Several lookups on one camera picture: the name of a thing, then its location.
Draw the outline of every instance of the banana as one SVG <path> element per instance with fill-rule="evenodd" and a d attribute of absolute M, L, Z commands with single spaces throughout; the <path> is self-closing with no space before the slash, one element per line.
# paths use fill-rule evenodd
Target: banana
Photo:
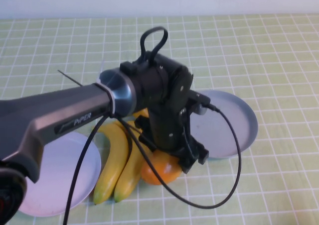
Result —
<path fill-rule="evenodd" d="M 129 121 L 128 123 L 134 126 L 133 121 Z M 139 134 L 134 130 L 132 130 L 132 132 L 138 138 Z M 150 156 L 152 152 L 149 150 L 149 148 L 142 143 L 141 145 L 147 156 Z M 129 160 L 115 186 L 114 201 L 116 203 L 126 199 L 135 189 L 141 178 L 142 166 L 144 161 L 145 160 L 140 150 L 138 149 L 134 141 L 132 141 L 132 152 L 130 154 Z"/>
<path fill-rule="evenodd" d="M 110 198 L 129 156 L 126 134 L 116 124 L 102 125 L 98 132 L 108 137 L 110 154 L 94 189 L 94 204 L 100 204 Z"/>
<path fill-rule="evenodd" d="M 139 117 L 140 115 L 148 118 L 149 117 L 149 110 L 147 108 L 144 108 L 138 112 L 133 113 L 133 116 L 135 118 Z"/>

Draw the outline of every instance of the green checkered tablecloth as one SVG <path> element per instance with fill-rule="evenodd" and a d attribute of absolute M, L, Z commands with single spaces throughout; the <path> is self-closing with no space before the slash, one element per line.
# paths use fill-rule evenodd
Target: green checkered tablecloth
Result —
<path fill-rule="evenodd" d="M 137 59 L 141 34 L 156 25 L 169 31 L 160 53 L 189 67 L 193 89 L 233 93 L 256 113 L 259 133 L 243 153 L 238 189 L 224 206 L 199 210 L 140 182 L 118 204 L 86 199 L 69 223 L 319 224 L 319 14 L 0 20 L 0 99 L 75 87 L 58 69 L 83 84 L 95 82 L 102 70 Z M 147 48 L 160 37 L 150 36 Z M 91 125 L 79 131 L 87 135 Z M 103 166 L 107 142 L 96 143 Z M 171 187 L 193 202 L 217 203 L 233 186 L 237 164 L 237 157 L 195 164 Z M 18 213 L 9 225 L 62 219 Z"/>

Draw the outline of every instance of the white plate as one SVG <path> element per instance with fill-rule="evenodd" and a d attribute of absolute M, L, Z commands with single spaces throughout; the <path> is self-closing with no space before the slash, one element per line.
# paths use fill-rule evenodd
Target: white plate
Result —
<path fill-rule="evenodd" d="M 234 128 L 241 152 L 249 148 L 258 133 L 258 121 L 254 111 L 239 97 L 215 90 L 200 92 L 210 98 Z M 228 158 L 237 155 L 234 136 L 224 118 L 207 109 L 204 115 L 190 116 L 191 135 L 209 151 L 209 158 Z"/>
<path fill-rule="evenodd" d="M 71 132 L 44 147 L 39 180 L 27 178 L 27 192 L 19 210 L 34 217 L 50 217 L 65 211 L 74 170 L 87 140 Z M 71 208 L 93 190 L 101 171 L 101 156 L 92 142 L 85 154 L 76 181 Z"/>

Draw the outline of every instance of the robotic arm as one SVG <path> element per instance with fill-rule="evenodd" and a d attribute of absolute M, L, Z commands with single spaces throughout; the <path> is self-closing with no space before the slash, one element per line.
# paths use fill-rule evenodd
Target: robotic arm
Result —
<path fill-rule="evenodd" d="M 145 51 L 145 38 L 158 30 L 163 39 Z M 166 40 L 164 28 L 150 29 L 136 61 L 102 72 L 91 85 L 0 101 L 0 224 L 22 203 L 25 178 L 37 182 L 44 146 L 106 114 L 126 117 L 148 108 L 149 118 L 140 116 L 136 126 L 152 143 L 140 136 L 141 142 L 178 157 L 184 173 L 205 162 L 208 151 L 190 135 L 189 116 L 204 114 L 210 99 L 190 89 L 186 66 L 158 54 Z"/>

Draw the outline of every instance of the plastic orange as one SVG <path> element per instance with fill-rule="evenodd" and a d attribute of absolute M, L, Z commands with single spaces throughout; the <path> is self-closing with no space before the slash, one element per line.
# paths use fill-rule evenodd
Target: plastic orange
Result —
<path fill-rule="evenodd" d="M 178 164 L 178 158 L 155 150 L 150 157 L 152 165 L 165 183 L 170 183 L 180 176 L 182 169 Z M 142 179 L 151 185 L 161 185 L 148 163 L 145 161 L 142 167 Z"/>

